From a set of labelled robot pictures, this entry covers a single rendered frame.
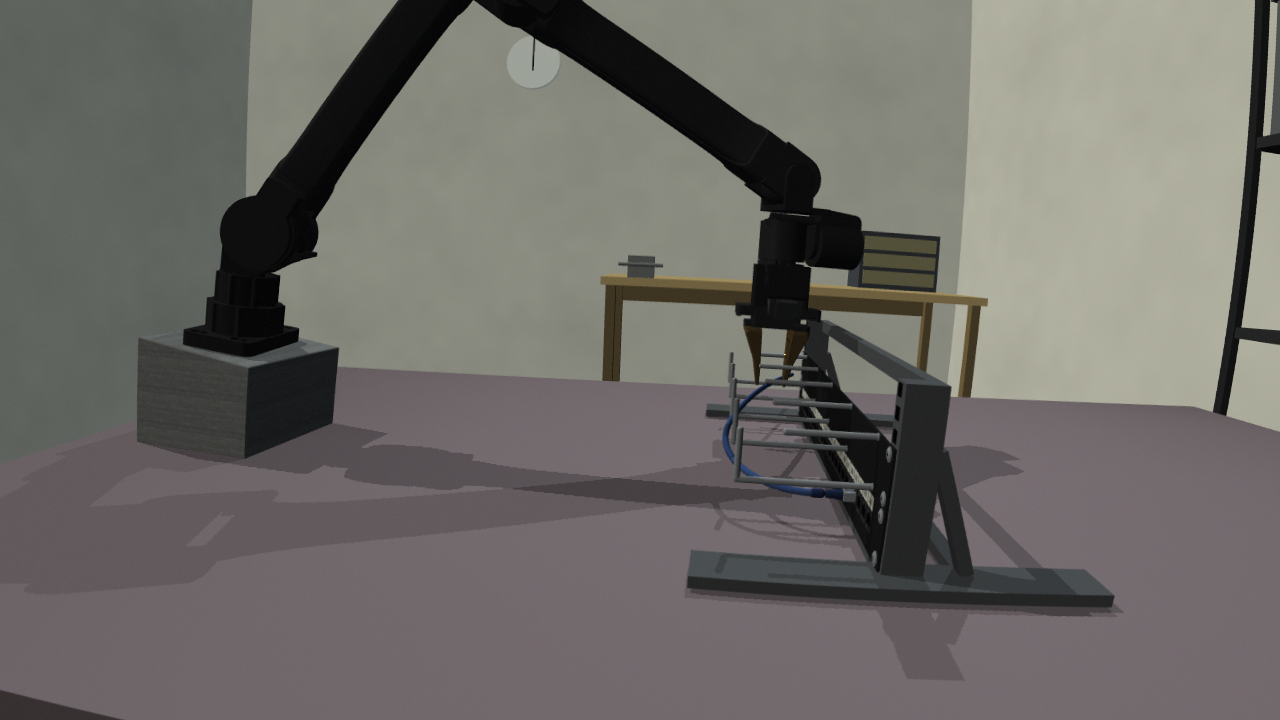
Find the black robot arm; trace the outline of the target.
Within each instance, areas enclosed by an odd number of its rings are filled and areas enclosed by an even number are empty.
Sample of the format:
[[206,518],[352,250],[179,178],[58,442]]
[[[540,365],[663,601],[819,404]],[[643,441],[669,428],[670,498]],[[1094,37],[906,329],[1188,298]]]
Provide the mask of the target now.
[[[582,0],[398,0],[259,193],[227,209],[221,265],[215,293],[207,297],[206,322],[184,329],[183,345],[253,357],[298,342],[300,328],[284,325],[280,275],[273,272],[317,258],[316,217],[337,181],[422,59],[472,1],[652,111],[759,195],[760,211],[776,211],[762,220],[758,259],[778,263],[754,264],[753,306],[768,307],[774,319],[795,320],[808,310],[810,266],[859,265],[861,219],[813,208],[820,170],[812,158]],[[808,266],[786,265],[804,259]]]

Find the thin dark blue cable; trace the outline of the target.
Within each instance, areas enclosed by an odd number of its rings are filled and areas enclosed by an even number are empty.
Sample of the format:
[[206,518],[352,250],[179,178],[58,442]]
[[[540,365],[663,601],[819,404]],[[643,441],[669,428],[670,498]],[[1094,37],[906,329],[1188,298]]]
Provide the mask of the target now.
[[[763,389],[765,389],[765,388],[768,388],[771,386],[773,386],[773,384],[764,384],[764,386],[759,387],[758,389],[755,389],[746,398],[744,398],[742,402],[739,405],[739,413],[741,413],[742,407],[745,407],[756,395],[759,395]],[[735,457],[735,455],[733,455],[733,452],[732,452],[732,450],[730,447],[730,428],[732,425],[732,416],[733,416],[733,413],[730,415],[730,419],[726,421],[723,436],[722,436],[724,452],[730,457],[731,462],[733,462],[733,457]],[[745,475],[748,475],[748,477],[760,477],[755,471],[751,471],[745,465],[742,465],[742,462],[741,462],[741,471]],[[792,487],[792,486],[768,486],[768,487],[771,487],[773,489],[780,489],[780,491],[783,491],[783,492],[787,492],[787,493],[791,493],[791,495],[812,496],[813,498],[823,498],[826,496],[826,491],[824,489],[817,489],[817,488],[805,489],[805,488],[797,488],[797,487]]]

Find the dark grey metal rack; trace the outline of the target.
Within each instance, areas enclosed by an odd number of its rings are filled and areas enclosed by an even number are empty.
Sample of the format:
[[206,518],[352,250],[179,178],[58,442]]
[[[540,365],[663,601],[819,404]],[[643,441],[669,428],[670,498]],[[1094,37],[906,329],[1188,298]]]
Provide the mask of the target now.
[[[745,406],[739,413],[740,398],[749,395],[736,395],[737,383],[755,380],[733,378],[730,352],[731,404],[707,404],[707,416],[733,413],[733,482],[832,488],[826,498],[838,500],[870,562],[691,550],[687,588],[915,603],[1112,607],[1114,594],[1085,569],[972,566],[945,448],[952,386],[832,322],[806,320],[806,325],[810,334],[797,356],[803,366],[759,364],[801,372],[800,380],[759,380],[799,387],[799,398],[755,397],[797,409]],[[844,395],[829,337],[899,382],[893,415],[861,413]],[[808,436],[813,443],[742,439],[739,418],[800,421],[803,429],[785,428],[783,434]],[[891,443],[876,427],[893,428]],[[828,480],[740,477],[742,445],[812,448]],[[933,521],[937,493],[947,538]],[[940,565],[925,564],[928,550]]]

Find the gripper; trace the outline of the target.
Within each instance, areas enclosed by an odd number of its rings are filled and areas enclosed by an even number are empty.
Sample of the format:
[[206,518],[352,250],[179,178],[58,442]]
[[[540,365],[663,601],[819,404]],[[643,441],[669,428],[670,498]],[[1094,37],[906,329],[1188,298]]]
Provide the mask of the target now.
[[[774,319],[774,316],[768,316],[768,307],[759,307],[753,305],[748,306],[745,304],[737,304],[737,306],[735,307],[735,313],[737,316],[741,315],[751,316],[751,320],[744,318],[742,327],[744,329],[746,329],[745,333],[748,334],[749,348],[753,350],[751,354],[754,361],[753,363],[754,377],[755,377],[755,384],[758,386],[760,377],[759,364],[762,363],[762,328],[787,331],[783,365],[794,366],[794,363],[796,361],[799,354],[801,352],[810,334],[810,327],[806,324],[800,324],[800,322],[801,320],[820,322],[822,311],[815,307],[808,307],[808,310],[803,310],[800,320],[795,322]],[[788,352],[788,346],[790,346],[790,352]],[[786,363],[787,357],[788,361]]]

